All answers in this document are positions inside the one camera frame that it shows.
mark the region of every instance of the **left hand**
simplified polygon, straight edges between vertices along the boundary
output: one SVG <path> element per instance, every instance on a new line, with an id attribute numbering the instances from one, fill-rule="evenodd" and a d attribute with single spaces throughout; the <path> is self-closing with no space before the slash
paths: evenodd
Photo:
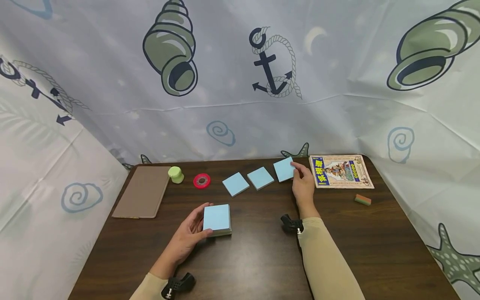
<path id="1" fill-rule="evenodd" d="M 212 235 L 213 230 L 202 230 L 204 208 L 212 205 L 213 203 L 207 202 L 195 208 L 180 224 L 162 255 L 150 270 L 153 275 L 161 279 L 168 279 L 173 275 L 177 265 L 187 259 L 195 245 Z"/>

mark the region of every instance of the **comic book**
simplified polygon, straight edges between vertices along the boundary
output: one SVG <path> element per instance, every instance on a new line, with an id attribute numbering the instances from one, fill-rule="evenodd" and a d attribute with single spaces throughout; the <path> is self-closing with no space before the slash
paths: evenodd
<path id="1" fill-rule="evenodd" d="M 361 155 L 310 155 L 317 189 L 373 189 Z"/>

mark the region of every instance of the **brown folder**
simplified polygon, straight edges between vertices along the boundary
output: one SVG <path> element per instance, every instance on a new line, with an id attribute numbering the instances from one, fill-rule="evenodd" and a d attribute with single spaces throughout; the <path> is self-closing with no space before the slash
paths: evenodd
<path id="1" fill-rule="evenodd" d="M 154 218 L 170 180 L 170 167 L 138 166 L 112 217 Z"/>

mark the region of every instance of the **blue sticky note pad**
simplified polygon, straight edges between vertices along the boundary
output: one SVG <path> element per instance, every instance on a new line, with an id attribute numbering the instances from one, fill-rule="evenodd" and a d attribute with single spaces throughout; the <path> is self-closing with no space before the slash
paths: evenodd
<path id="1" fill-rule="evenodd" d="M 293 159 L 289 157 L 273 164 L 279 182 L 293 178 L 293 170 L 295 167 L 290 164 L 292 161 Z"/>
<path id="2" fill-rule="evenodd" d="M 204 229 L 222 230 L 230 228 L 230 207 L 228 204 L 204 208 Z"/>
<path id="3" fill-rule="evenodd" d="M 225 185 L 232 197 L 240 194 L 250 186 L 240 173 L 236 173 L 228 177 L 222 181 L 222 183 Z"/>
<path id="4" fill-rule="evenodd" d="M 247 177 L 248 179 L 250 179 L 250 181 L 253 183 L 253 186 L 257 190 L 275 181 L 270 175 L 270 173 L 268 173 L 268 171 L 265 169 L 265 167 L 261 167 L 260 169 L 257 169 L 252 173 L 248 173 Z"/>

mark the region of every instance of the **spiral shell print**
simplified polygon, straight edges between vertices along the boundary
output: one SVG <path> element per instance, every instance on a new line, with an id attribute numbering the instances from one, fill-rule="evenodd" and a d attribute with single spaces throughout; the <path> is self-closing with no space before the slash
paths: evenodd
<path id="1" fill-rule="evenodd" d="M 191 92 L 198 81 L 193 62 L 195 38 L 188 10 L 182 0 L 169 0 L 144 38 L 144 54 L 173 96 Z"/>
<path id="2" fill-rule="evenodd" d="M 448 71 L 458 54 L 472 47 L 479 38 L 480 1 L 457 2 L 405 33 L 387 86 L 409 91 L 434 82 Z"/>
<path id="3" fill-rule="evenodd" d="M 405 164 L 410 158 L 415 133 L 409 127 L 395 127 L 387 136 L 388 158 L 398 164 Z"/>
<path id="4" fill-rule="evenodd" d="M 61 207 L 67 213 L 78 213 L 92 208 L 103 200 L 102 190 L 93 183 L 67 185 L 61 197 Z"/>
<path id="5" fill-rule="evenodd" d="M 232 147 L 235 144 L 235 134 L 222 121 L 213 121 L 207 125 L 207 133 L 225 146 Z"/>

